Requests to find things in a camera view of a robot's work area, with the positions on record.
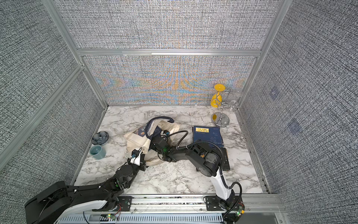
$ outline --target white marble surface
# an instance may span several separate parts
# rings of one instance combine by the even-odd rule
[[[107,131],[110,138],[103,145],[107,154],[101,160],[88,155],[75,182],[76,186],[96,184],[112,177],[116,169],[127,161],[130,153],[126,150],[123,135],[147,123],[156,116],[169,116],[179,123],[180,130],[188,130],[189,134],[180,145],[192,143],[191,128],[194,125],[213,126],[211,114],[216,112],[210,106],[126,106],[109,107],[100,131]],[[243,193],[262,193],[255,169],[235,114],[227,112],[230,125],[221,128],[224,145],[228,151],[231,170],[224,171],[230,185],[239,181]],[[145,172],[139,171],[136,179],[125,194],[212,194],[215,193],[210,179],[196,172],[189,161],[176,163],[164,162],[151,166]]]

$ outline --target textured wall panel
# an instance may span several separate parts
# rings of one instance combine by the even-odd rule
[[[280,0],[55,3],[79,48],[259,49]]]
[[[86,56],[109,104],[209,104],[214,85],[241,89],[255,57]]]
[[[102,111],[80,74],[0,172],[1,223],[26,223],[28,199],[57,181],[71,182]]]
[[[44,5],[0,2],[0,150],[77,63]]]
[[[243,105],[292,223],[358,223],[357,12],[294,0]]]

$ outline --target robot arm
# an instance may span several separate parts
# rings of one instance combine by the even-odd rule
[[[163,160],[189,160],[203,175],[209,177],[215,187],[218,204],[227,213],[241,201],[241,192],[235,203],[233,185],[228,187],[226,184],[222,173],[224,158],[219,147],[204,141],[184,147],[171,147],[160,134],[149,136],[149,139],[150,149],[161,154]],[[146,169],[144,154],[140,150],[133,150],[132,157],[126,163],[117,169],[113,177],[99,184],[67,186],[64,181],[53,184],[25,204],[27,223],[48,224],[73,213],[113,210],[118,204],[117,197],[124,189],[130,188],[139,171]]]

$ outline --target black cable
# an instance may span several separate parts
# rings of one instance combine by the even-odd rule
[[[85,220],[88,224],[90,224],[90,223],[87,221],[86,217],[84,216],[84,211],[83,211],[83,218],[84,218],[84,220]]]
[[[168,135],[168,136],[166,136],[166,137],[169,139],[170,136],[175,135],[175,134],[178,134],[178,133],[183,133],[183,132],[186,132],[186,133],[185,133],[185,135],[178,141],[178,143],[176,144],[176,148],[178,148],[178,147],[179,147],[179,144],[182,142],[182,140],[188,135],[188,133],[189,133],[188,131],[183,130],[183,131],[174,132],[174,133],[172,133],[172,134],[170,134],[170,135]]]
[[[128,163],[128,161],[126,161],[125,163],[123,163],[123,165],[121,165],[120,167],[117,168],[117,170],[119,170],[122,166],[124,166],[126,163]]]
[[[65,191],[66,191],[66,190],[60,191],[60,192],[58,192],[57,194],[55,194],[55,195],[54,195],[53,197],[51,197],[51,198],[48,197],[48,199],[49,199],[48,202],[45,204],[44,208],[43,208],[42,211],[40,212],[39,217],[37,218],[37,224],[39,223],[40,218],[41,218],[41,215],[42,215],[43,211],[45,210],[45,208],[47,207],[48,203],[50,203],[50,201],[52,201],[52,199],[53,199],[54,197],[56,197],[57,195],[59,195],[60,193],[65,192]]]
[[[159,153],[158,153],[158,158],[159,158],[160,160],[163,160],[163,159],[161,159],[161,158],[159,157]],[[163,160],[163,161],[165,161],[165,160]]]
[[[234,207],[239,203],[240,199],[241,199],[241,195],[242,195],[242,187],[241,187],[241,184],[239,182],[233,182],[232,185],[231,185],[231,188],[235,185],[235,184],[238,184],[239,187],[240,187],[240,194],[239,194],[239,198],[237,199],[236,203],[229,209],[225,212],[225,214],[223,215],[223,219],[225,218],[225,216],[227,214],[229,214],[229,212],[231,212]]]
[[[233,182],[233,183],[231,184],[231,186],[229,187],[229,189],[233,188],[235,184],[240,185],[239,182],[235,181],[235,182]]]

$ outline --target blue book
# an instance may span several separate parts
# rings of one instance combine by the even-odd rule
[[[212,142],[220,148],[224,147],[224,142],[220,134],[220,128],[218,127],[193,127],[193,142],[198,140]]]

